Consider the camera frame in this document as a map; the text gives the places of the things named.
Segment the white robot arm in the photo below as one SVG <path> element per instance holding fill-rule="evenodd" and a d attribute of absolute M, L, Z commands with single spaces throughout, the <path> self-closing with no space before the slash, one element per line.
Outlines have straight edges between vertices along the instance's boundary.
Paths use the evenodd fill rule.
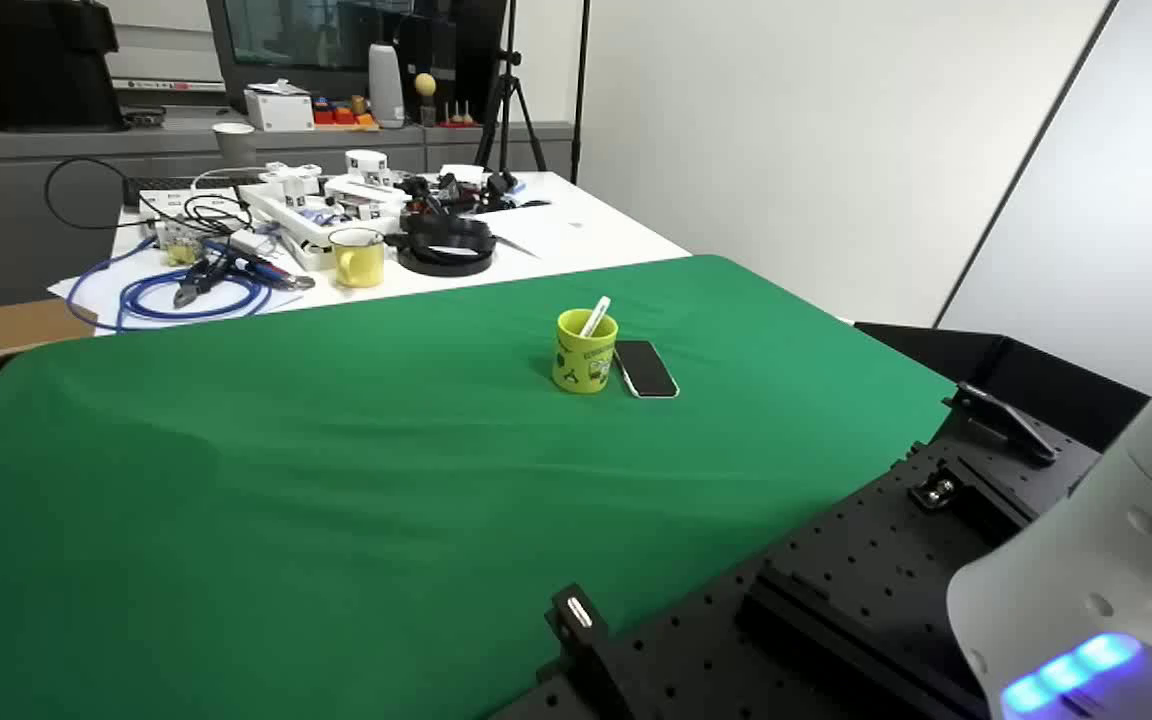
<path fill-rule="evenodd" d="M 990 720 L 1152 720 L 1152 400 L 1022 530 L 949 579 Z"/>

